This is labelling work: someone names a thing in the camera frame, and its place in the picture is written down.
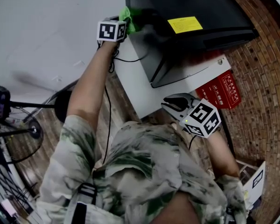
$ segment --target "yellow label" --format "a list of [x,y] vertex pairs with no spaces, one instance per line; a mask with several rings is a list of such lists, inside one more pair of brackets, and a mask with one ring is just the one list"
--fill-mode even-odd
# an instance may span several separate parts
[[168,20],[175,33],[190,32],[203,29],[196,17],[183,17]]

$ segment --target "camouflage shirt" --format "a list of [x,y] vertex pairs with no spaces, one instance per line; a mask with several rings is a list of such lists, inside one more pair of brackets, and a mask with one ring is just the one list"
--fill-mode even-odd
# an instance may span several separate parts
[[85,120],[67,117],[37,201],[44,223],[146,224],[177,191],[188,193],[202,224],[224,224],[226,212],[237,224],[246,223],[239,179],[212,180],[170,126],[125,126],[105,164],[91,173],[95,143]]

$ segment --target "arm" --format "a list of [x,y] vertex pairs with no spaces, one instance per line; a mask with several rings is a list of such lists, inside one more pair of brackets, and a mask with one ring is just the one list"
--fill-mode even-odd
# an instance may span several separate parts
[[59,143],[40,187],[37,209],[46,224],[63,223],[69,200],[89,181],[95,164],[95,129],[115,42],[105,42],[79,79]]
[[67,110],[67,116],[77,115],[90,124],[94,132],[102,105],[104,87],[116,42],[104,42],[90,61],[84,74],[75,86]]
[[223,175],[239,177],[239,169],[228,144],[219,132],[214,132],[208,138],[207,145],[210,161],[216,178]]

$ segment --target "red sign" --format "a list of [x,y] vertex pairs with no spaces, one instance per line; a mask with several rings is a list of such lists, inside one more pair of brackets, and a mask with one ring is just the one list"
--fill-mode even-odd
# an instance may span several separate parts
[[200,98],[205,98],[218,109],[234,108],[241,102],[232,73],[228,70],[196,89]]

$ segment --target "black strap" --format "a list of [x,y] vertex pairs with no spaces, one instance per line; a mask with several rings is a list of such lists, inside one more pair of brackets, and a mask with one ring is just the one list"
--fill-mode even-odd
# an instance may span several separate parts
[[71,224],[85,223],[87,206],[83,203],[77,203]]
[[91,183],[82,183],[78,188],[78,193],[92,198],[92,204],[95,205],[97,200],[98,189]]

